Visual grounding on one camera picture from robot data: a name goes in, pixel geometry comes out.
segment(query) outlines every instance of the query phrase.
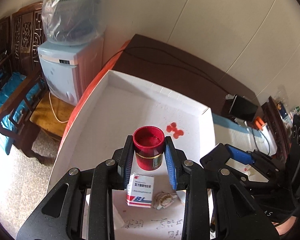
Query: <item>carved wooden backrest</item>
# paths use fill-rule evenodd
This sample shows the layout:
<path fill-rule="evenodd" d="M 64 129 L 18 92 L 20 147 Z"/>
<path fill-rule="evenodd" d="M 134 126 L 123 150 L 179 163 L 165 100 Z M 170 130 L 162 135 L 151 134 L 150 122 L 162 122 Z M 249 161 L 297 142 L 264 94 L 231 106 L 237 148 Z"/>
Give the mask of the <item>carved wooden backrest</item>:
<path fill-rule="evenodd" d="M 12 15 L 13 68 L 26 76 L 41 67 L 38 46 L 45 39 L 41 7 L 42 2 L 33 3 Z"/>
<path fill-rule="evenodd" d="M 10 35 L 10 16 L 0 19 L 0 54 L 7 51 L 10 54 L 11 35 Z"/>

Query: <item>red stain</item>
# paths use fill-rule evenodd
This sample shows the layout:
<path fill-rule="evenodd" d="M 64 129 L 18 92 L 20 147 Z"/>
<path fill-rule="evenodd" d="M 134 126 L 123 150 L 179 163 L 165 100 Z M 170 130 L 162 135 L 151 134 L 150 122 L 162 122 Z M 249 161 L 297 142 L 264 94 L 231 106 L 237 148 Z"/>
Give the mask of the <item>red stain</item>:
<path fill-rule="evenodd" d="M 172 122 L 171 124 L 169 124 L 169 125 L 167 126 L 167 132 L 173 132 L 173 137 L 174 137 L 175 139 L 178 139 L 179 136 L 182 136 L 182 135 L 185 134 L 185 133 L 183 132 L 183 130 L 179 130 L 179 129 L 177 128 L 177 123 L 175 123 L 175 122 Z"/>

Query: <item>white cord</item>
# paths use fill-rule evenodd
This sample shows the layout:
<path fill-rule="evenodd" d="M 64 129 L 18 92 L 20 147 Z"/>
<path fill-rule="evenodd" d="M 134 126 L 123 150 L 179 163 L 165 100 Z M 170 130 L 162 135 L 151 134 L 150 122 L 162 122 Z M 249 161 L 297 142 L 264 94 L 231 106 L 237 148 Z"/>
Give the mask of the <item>white cord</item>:
<path fill-rule="evenodd" d="M 54 112 L 53 107 L 52 107 L 52 102 L 51 102 L 51 91 L 49 92 L 49 100 L 50 100 L 50 105 L 51 105 L 51 109 L 52 109 L 52 112 L 53 112 L 53 114 L 54 114 L 54 117 L 58 120 L 58 122 L 61 122 L 61 123 L 67 123 L 69 120 L 68 120 L 68 121 L 62 122 L 62 121 L 60 121 L 60 120 L 58 119 L 58 117 L 56 116 L 56 113 Z"/>

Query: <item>plastic bag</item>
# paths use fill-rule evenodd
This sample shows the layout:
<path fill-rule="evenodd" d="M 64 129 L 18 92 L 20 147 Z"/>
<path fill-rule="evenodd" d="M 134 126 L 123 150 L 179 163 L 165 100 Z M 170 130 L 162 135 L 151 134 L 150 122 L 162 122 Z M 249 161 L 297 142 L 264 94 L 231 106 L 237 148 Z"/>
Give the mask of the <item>plastic bag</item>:
<path fill-rule="evenodd" d="M 103 35 L 103 0 L 43 0 L 42 21 L 47 40 L 81 45 Z"/>

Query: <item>silver screw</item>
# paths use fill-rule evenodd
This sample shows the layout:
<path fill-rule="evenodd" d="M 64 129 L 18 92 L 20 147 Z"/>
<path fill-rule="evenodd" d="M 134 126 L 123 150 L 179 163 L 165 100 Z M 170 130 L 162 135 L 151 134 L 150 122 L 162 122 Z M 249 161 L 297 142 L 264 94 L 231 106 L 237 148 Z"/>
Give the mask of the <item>silver screw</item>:
<path fill-rule="evenodd" d="M 227 176 L 230 174 L 230 171 L 227 169 L 221 169 L 221 174 Z"/>
<path fill-rule="evenodd" d="M 115 165 L 115 160 L 113 160 L 113 159 L 106 160 L 106 165 L 107 166 Z"/>
<path fill-rule="evenodd" d="M 185 160 L 184 164 L 185 164 L 185 166 L 192 166 L 193 165 L 193 161 L 191 161 L 191 160 Z"/>
<path fill-rule="evenodd" d="M 69 170 L 69 174 L 70 175 L 76 175 L 78 173 L 78 169 L 77 168 L 72 168 Z"/>

